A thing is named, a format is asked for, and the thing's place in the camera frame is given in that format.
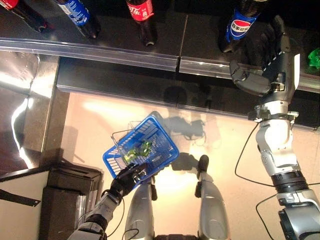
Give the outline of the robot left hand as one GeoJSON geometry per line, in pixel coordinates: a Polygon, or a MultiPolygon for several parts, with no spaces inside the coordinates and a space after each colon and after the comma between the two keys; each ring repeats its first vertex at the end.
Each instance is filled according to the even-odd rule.
{"type": "Polygon", "coordinates": [[[127,196],[136,184],[147,174],[147,163],[130,163],[113,179],[109,193],[121,200],[127,196]]]}

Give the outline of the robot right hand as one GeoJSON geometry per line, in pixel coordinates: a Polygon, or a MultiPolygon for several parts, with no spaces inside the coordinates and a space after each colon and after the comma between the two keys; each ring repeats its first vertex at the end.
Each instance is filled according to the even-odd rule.
{"type": "Polygon", "coordinates": [[[300,55],[291,51],[284,20],[276,15],[259,40],[247,46],[249,60],[260,64],[262,74],[244,70],[236,60],[229,62],[233,83],[242,91],[259,96],[265,102],[290,102],[300,80],[300,55]]]}

